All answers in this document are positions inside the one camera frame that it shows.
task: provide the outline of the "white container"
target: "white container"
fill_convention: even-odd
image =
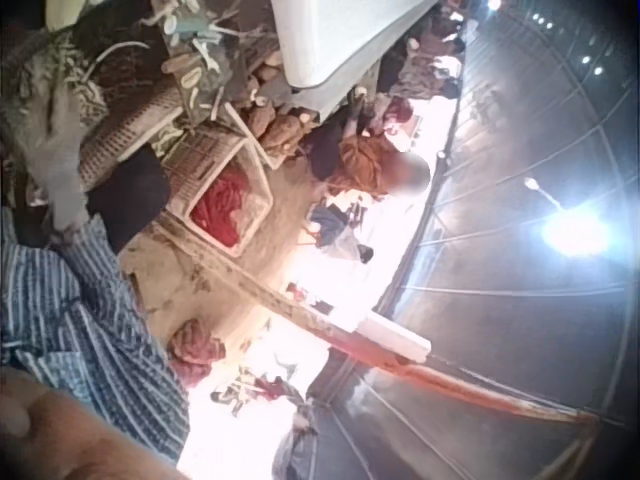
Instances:
[[[296,88],[320,85],[367,42],[425,2],[430,0],[271,0],[287,81]]]
[[[206,150],[199,147],[202,141]],[[237,258],[247,247],[273,206],[273,195],[262,163],[249,141],[233,132],[201,126],[187,144],[180,145],[164,164],[172,187],[167,210],[178,217],[194,234],[227,255]],[[232,213],[240,240],[227,247],[213,238],[193,220],[191,211],[231,160],[242,168],[249,180],[242,208]]]

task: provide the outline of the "clothing pile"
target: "clothing pile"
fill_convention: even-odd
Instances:
[[[224,343],[198,319],[187,321],[169,340],[169,365],[185,388],[193,388],[211,373],[211,364],[225,358]]]
[[[249,179],[240,168],[225,168],[196,203],[191,220],[225,247],[233,247],[240,234],[231,214],[242,208],[248,190]]]

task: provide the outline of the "white plastic crate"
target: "white plastic crate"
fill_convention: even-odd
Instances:
[[[191,211],[220,175],[235,159],[247,176],[249,191],[242,208],[232,214],[240,240],[227,247],[190,218]],[[273,195],[262,163],[253,146],[243,136],[226,129],[203,125],[185,139],[164,163],[171,184],[167,209],[198,237],[231,257],[237,258],[247,247],[273,206]]]

